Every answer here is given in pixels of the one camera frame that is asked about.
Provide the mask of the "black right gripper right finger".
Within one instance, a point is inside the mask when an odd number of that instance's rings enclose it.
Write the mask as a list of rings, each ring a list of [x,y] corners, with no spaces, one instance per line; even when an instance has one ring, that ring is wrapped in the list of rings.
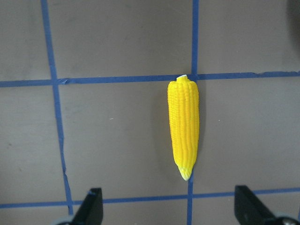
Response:
[[[234,215],[240,225],[284,224],[283,219],[276,217],[246,185],[235,186]]]

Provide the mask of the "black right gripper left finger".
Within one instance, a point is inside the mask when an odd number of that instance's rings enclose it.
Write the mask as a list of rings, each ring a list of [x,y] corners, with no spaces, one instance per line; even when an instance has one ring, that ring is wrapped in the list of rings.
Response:
[[[72,225],[101,225],[104,217],[102,189],[91,188],[73,217]]]

